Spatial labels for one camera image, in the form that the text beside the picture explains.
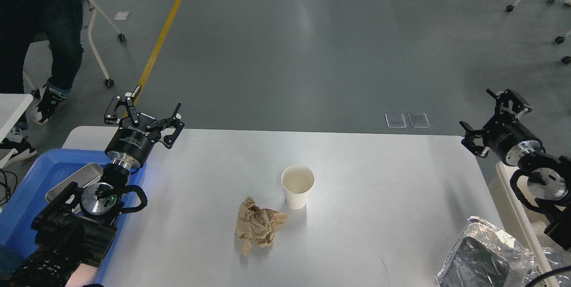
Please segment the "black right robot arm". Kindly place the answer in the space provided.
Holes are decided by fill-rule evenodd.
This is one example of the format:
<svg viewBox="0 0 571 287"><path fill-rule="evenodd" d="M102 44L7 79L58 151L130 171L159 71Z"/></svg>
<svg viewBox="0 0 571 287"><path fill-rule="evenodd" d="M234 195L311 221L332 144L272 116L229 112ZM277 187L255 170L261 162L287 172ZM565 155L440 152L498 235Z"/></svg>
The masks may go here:
<svg viewBox="0 0 571 287"><path fill-rule="evenodd" d="M494 113L481 129L460 121L465 131L462 145L481 158L493 151L504 165L515 166L509 185L516 198L528 209L546 216L545 234L569 251L569 157L548 154L541 139L520 122L520 117L530 113L532 106L518 92L510 89L494 92L488 88L487 93L495 101Z"/></svg>

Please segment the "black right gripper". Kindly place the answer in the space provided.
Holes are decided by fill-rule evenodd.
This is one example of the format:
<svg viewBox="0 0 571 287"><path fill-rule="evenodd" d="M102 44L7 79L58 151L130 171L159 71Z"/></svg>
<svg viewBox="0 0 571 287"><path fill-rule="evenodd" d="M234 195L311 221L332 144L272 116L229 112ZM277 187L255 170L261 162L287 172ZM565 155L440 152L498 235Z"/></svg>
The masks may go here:
<svg viewBox="0 0 571 287"><path fill-rule="evenodd" d="M543 148L541 140L519 121L534 108L510 88L503 92L487 88L486 92L495 100L494 114L487 127L479 130L459 121L465 131L461 144L474 156L486 158L491 149L505 165L517 166L524 155Z"/></svg>

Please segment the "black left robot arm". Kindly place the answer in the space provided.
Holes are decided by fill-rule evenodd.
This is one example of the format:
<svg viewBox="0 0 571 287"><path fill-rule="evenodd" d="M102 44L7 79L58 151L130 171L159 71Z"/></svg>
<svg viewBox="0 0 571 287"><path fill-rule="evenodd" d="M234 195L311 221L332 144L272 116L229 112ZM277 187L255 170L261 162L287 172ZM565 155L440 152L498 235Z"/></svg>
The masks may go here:
<svg viewBox="0 0 571 287"><path fill-rule="evenodd" d="M37 248L2 282L3 287L64 287L80 264L100 266L116 238L118 218L148 205L130 177L157 143L171 149L184 128L178 103L170 117L137 112L135 92L116 95L104 115L118 128L105 149L100 179L81 187L69 182L31 222Z"/></svg>

